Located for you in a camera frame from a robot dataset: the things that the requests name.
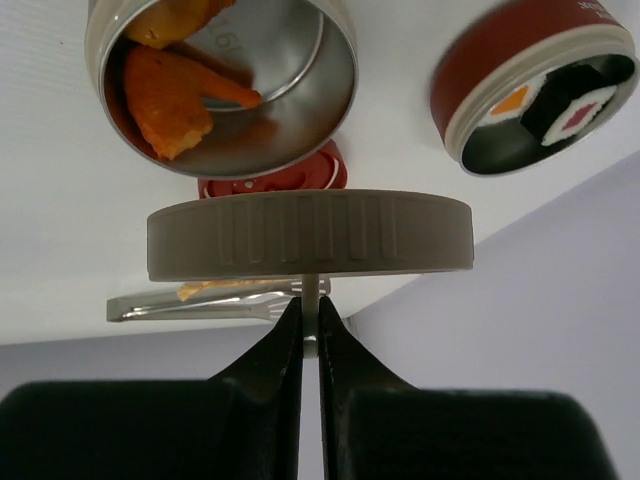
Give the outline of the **sushi roll red centre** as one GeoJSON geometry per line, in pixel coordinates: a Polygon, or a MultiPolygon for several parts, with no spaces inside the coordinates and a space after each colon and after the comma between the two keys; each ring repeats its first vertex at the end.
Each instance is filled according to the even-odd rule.
{"type": "Polygon", "coordinates": [[[583,131],[617,89],[591,65],[562,67],[547,76],[520,123],[541,146],[550,147],[583,131]]]}

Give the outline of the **brown round lid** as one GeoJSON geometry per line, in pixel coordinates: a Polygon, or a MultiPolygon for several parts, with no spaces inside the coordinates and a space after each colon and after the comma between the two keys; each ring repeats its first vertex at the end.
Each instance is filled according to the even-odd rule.
{"type": "Polygon", "coordinates": [[[470,270],[468,205],[383,190],[303,190],[174,205],[147,220],[156,282],[470,270]]]}

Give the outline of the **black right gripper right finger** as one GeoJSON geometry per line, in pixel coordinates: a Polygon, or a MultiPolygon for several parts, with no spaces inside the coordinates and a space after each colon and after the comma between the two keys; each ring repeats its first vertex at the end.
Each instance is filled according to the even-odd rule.
{"type": "Polygon", "coordinates": [[[326,478],[617,478],[595,422],[572,397],[420,389],[367,350],[327,297],[318,322],[326,478]]]}

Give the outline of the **sushi roll orange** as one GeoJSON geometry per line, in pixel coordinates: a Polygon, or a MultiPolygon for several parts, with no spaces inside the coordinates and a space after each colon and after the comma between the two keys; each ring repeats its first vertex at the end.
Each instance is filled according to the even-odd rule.
{"type": "Polygon", "coordinates": [[[536,99],[546,79],[546,74],[540,74],[515,88],[484,115],[478,126],[492,126],[520,118],[536,99]]]}

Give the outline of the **brown fried food piece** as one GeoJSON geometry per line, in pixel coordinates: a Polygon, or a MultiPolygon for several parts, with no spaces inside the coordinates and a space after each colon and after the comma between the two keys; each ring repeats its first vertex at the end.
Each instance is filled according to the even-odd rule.
{"type": "Polygon", "coordinates": [[[141,45],[164,49],[187,39],[235,4],[235,0],[158,1],[137,15],[124,34],[141,45]]]}

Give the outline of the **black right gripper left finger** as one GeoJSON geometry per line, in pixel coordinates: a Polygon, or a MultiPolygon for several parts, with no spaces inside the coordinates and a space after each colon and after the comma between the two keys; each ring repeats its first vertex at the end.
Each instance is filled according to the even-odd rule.
{"type": "Polygon", "coordinates": [[[293,479],[302,309],[206,380],[33,382],[1,404],[5,479],[293,479]]]}

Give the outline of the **orange fried shrimp piece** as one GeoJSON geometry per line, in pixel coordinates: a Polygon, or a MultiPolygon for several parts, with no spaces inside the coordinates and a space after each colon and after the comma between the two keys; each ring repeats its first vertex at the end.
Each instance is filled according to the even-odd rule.
{"type": "Polygon", "coordinates": [[[144,45],[127,54],[123,83],[128,110],[144,140],[167,161],[194,148],[211,132],[206,98],[249,109],[262,101],[257,91],[197,61],[144,45]]]}

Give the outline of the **beige band metal container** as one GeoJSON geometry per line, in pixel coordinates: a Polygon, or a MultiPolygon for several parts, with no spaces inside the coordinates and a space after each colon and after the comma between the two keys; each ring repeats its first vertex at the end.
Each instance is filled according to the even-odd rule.
{"type": "Polygon", "coordinates": [[[199,178],[302,161],[343,123],[358,81],[343,1],[92,1],[85,60],[119,137],[199,178]]]}

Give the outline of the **metal tongs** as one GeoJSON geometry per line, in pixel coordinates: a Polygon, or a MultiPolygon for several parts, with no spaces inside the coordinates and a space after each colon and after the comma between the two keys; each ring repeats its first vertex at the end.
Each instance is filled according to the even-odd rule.
{"type": "Polygon", "coordinates": [[[106,302],[106,321],[256,319],[275,323],[291,299],[302,294],[300,279],[281,283],[204,290],[181,301],[175,290],[137,293],[106,302]]]}

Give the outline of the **red round lid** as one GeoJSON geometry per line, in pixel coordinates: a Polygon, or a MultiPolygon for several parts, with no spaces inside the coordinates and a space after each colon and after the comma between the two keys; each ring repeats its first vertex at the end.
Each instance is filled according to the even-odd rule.
{"type": "Polygon", "coordinates": [[[303,161],[267,175],[243,180],[198,181],[200,199],[291,190],[344,189],[348,169],[337,144],[329,140],[303,161]]]}

